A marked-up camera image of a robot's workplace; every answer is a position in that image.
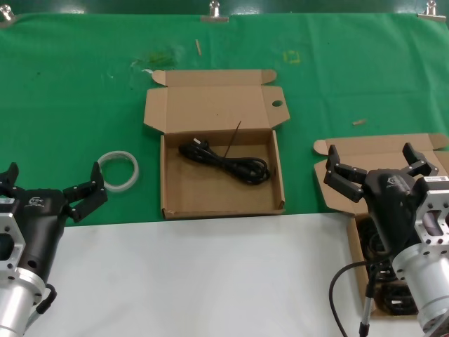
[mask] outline white table surface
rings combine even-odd
[[[66,228],[48,280],[58,297],[26,336],[341,336],[328,288],[351,262],[347,223],[334,213]],[[358,336],[354,271],[334,297]],[[370,328],[422,335],[415,321]]]

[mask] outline screw hole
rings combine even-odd
[[[28,261],[28,266],[30,266],[31,268],[36,268],[37,267],[37,263],[34,260],[29,260]]]
[[[272,105],[274,107],[280,107],[283,104],[283,102],[281,100],[275,100]]]

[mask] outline small wooden stick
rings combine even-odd
[[[361,119],[359,121],[353,121],[352,125],[356,126],[356,125],[365,124],[365,123],[366,123],[366,119]]]
[[[201,56],[201,47],[199,46],[199,41],[198,41],[198,39],[195,40],[195,42],[196,42],[196,49],[198,49],[198,54]]]

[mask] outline white tape roll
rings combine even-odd
[[[106,183],[106,181],[105,181],[105,187],[106,187],[106,189],[108,191],[111,191],[111,192],[123,192],[123,191],[126,191],[128,188],[133,186],[134,183],[136,182],[136,180],[139,178],[138,161],[135,160],[135,157],[131,153],[129,153],[129,152],[126,152],[126,151],[112,151],[112,152],[108,152],[107,154],[102,155],[98,159],[98,165],[100,165],[100,170],[101,170],[101,166],[103,165],[103,163],[105,161],[112,160],[112,159],[127,159],[127,160],[130,160],[133,163],[133,165],[134,165],[133,175],[123,185],[111,185],[111,184]]]

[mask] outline metal clip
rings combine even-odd
[[[1,5],[0,12],[1,14],[3,14],[3,17],[5,18],[3,22],[0,22],[0,28],[6,28],[15,22],[16,16],[14,15],[9,5],[7,4]]]
[[[229,17],[220,16],[220,2],[211,0],[209,3],[209,16],[201,16],[202,22],[229,22]]]
[[[436,14],[436,2],[434,0],[430,0],[429,2],[427,2],[426,11],[418,14],[418,17],[421,19],[428,19],[437,22],[446,22],[445,16]]]

